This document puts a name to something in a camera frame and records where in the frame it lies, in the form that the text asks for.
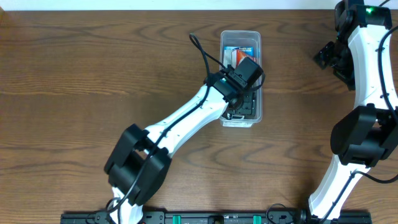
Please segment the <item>blue Kool Fever box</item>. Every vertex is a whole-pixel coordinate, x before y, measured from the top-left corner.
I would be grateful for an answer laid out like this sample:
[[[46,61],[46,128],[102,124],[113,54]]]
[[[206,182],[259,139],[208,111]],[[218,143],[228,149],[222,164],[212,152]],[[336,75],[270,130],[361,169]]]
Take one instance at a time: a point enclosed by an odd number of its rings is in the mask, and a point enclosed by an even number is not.
[[[223,49],[223,57],[229,57],[233,50],[242,50],[244,53],[248,54],[249,56],[254,55],[254,48],[253,47],[237,47],[237,46],[224,46]]]

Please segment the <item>white green medicine box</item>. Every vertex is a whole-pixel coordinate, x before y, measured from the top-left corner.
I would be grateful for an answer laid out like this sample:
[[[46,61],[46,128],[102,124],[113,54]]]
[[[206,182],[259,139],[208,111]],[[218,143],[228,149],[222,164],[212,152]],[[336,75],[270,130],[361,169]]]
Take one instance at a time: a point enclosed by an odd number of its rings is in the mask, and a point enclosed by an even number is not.
[[[226,67],[230,65],[233,68],[236,68],[236,53],[237,49],[224,50],[223,65]]]

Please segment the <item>red small box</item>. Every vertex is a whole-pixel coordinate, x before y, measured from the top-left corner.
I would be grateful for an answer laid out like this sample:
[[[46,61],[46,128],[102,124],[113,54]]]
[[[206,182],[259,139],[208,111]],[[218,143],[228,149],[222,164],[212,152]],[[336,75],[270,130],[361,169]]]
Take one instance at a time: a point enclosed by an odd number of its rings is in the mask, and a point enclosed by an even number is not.
[[[240,50],[240,49],[236,49],[236,64],[235,67],[237,67],[245,58],[250,58],[251,60],[253,60],[254,62],[257,62],[256,58],[253,56],[250,56],[249,54],[247,54],[246,52]]]

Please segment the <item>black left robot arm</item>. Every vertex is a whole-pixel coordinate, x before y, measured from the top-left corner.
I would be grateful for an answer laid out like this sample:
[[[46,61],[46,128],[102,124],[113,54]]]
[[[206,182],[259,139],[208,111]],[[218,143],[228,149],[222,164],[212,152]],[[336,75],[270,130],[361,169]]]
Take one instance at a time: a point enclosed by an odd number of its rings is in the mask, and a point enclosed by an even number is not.
[[[114,223],[138,223],[143,205],[164,183],[176,151],[197,131],[218,119],[245,93],[256,91],[262,72],[211,74],[196,95],[162,121],[141,129],[132,124],[117,141],[104,171],[114,202],[108,210]]]

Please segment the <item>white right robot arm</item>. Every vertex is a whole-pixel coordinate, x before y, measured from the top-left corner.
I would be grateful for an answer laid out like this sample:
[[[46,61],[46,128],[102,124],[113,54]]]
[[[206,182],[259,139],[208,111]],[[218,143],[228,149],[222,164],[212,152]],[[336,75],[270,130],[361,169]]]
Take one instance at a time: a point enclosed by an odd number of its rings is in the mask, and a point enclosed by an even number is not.
[[[397,93],[390,39],[397,27],[384,4],[342,0],[335,6],[336,40],[314,56],[355,92],[353,110],[331,132],[331,163],[309,196],[306,223],[370,223],[368,213],[342,211],[360,178],[397,148]]]

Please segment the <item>dark green small box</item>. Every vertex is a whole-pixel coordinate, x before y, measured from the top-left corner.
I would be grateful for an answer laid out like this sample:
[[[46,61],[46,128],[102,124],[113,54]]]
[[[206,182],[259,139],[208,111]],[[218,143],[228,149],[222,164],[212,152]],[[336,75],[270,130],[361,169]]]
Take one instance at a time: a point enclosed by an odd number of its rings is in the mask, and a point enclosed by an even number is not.
[[[245,118],[245,114],[241,114],[241,113],[227,113],[226,114],[226,119],[228,120],[232,120],[232,119],[244,119]]]

